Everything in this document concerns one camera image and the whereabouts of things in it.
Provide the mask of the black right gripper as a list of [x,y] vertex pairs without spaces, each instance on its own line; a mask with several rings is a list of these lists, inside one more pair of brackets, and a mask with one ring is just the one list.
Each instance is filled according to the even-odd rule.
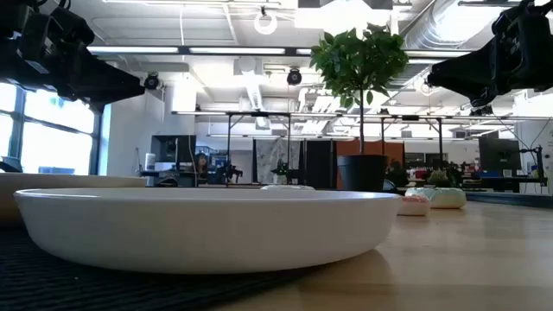
[[552,87],[552,2],[521,1],[492,25],[493,41],[463,56],[434,64],[429,86],[468,98],[473,108],[489,105],[514,89],[544,92]]

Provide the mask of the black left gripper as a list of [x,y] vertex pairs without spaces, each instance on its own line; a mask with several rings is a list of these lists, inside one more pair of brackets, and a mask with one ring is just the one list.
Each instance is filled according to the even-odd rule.
[[97,59],[87,47],[94,33],[60,1],[49,14],[43,1],[1,2],[1,78],[28,89],[50,89],[103,113],[109,104],[143,95],[141,80]]

